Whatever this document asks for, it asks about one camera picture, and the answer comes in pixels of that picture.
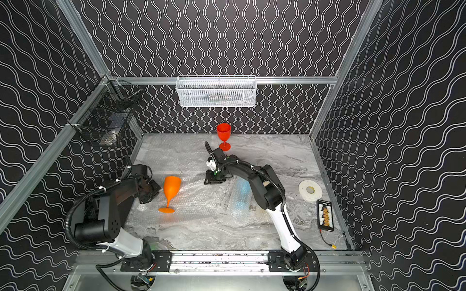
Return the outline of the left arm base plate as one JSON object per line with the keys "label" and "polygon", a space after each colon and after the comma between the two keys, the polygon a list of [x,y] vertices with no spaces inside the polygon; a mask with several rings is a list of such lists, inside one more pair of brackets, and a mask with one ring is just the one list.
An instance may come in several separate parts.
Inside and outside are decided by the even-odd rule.
{"label": "left arm base plate", "polygon": [[152,251],[151,255],[142,254],[124,259],[120,270],[122,272],[168,272],[171,263],[172,252]]}

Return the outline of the red wine glass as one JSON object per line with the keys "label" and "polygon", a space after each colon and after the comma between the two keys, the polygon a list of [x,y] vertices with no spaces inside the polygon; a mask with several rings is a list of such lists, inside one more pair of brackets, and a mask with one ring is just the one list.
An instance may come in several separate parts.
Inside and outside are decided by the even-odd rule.
{"label": "red wine glass", "polygon": [[228,123],[221,123],[217,126],[217,135],[222,143],[219,145],[224,152],[227,152],[231,149],[231,145],[227,140],[231,136],[231,126]]}

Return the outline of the white tape roll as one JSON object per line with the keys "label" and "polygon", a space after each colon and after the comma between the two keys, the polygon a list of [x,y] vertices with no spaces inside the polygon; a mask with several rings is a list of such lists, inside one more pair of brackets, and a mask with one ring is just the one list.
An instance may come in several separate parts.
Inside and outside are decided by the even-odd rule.
{"label": "white tape roll", "polygon": [[322,198],[323,190],[318,183],[308,179],[300,182],[299,194],[303,200],[307,202],[315,202]]}

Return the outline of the orange glass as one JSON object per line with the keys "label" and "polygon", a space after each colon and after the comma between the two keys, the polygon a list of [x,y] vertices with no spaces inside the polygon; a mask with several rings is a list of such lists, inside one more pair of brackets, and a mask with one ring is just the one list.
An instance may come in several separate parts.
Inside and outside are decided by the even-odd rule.
{"label": "orange glass", "polygon": [[175,210],[170,208],[170,203],[180,191],[182,180],[179,177],[169,176],[165,178],[163,191],[167,200],[166,206],[159,208],[161,213],[174,213]]}

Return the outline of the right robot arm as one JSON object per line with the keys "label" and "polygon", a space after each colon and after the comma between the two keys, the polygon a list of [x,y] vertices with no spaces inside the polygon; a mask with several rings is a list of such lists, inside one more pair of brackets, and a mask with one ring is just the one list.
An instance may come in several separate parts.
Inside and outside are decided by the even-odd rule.
{"label": "right robot arm", "polygon": [[240,177],[249,183],[257,205],[265,210],[279,234],[285,265],[291,270],[308,266],[312,272],[320,271],[320,262],[315,251],[297,235],[286,207],[285,188],[270,165],[255,166],[238,156],[227,155],[221,148],[211,149],[206,141],[209,154],[206,162],[204,184],[222,184],[231,177]]}

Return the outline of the blue glass in bubble wrap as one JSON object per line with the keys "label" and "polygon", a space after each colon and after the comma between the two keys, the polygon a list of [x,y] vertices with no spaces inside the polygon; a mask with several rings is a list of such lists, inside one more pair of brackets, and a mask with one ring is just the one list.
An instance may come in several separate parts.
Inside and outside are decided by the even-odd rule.
{"label": "blue glass in bubble wrap", "polygon": [[250,183],[243,178],[236,177],[226,210],[230,225],[244,227],[252,220],[254,211],[251,209],[251,201]]}

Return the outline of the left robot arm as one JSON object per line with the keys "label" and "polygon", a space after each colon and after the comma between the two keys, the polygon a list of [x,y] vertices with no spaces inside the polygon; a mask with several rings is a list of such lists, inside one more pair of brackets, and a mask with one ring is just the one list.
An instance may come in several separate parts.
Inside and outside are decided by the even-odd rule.
{"label": "left robot arm", "polygon": [[155,259],[149,243],[124,230],[134,200],[151,202],[161,190],[144,164],[128,167],[121,179],[107,180],[98,190],[77,198],[65,219],[68,240],[85,251],[112,252],[129,270],[149,270]]}

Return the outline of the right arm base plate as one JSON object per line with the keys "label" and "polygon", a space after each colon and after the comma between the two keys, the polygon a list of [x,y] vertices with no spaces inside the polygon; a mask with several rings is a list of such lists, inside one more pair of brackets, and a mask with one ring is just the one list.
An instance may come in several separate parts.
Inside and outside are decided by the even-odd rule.
{"label": "right arm base plate", "polygon": [[302,272],[316,273],[318,271],[316,257],[307,252],[304,256],[296,257],[286,252],[272,251],[268,253],[266,264],[270,272]]}

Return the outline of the black box with orange parts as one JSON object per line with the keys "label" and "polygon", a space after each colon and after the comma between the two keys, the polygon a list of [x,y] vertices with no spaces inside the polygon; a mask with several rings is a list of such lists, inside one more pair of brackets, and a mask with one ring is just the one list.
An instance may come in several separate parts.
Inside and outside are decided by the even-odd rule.
{"label": "black box with orange parts", "polygon": [[317,200],[317,227],[320,230],[334,231],[333,206],[330,201]]}

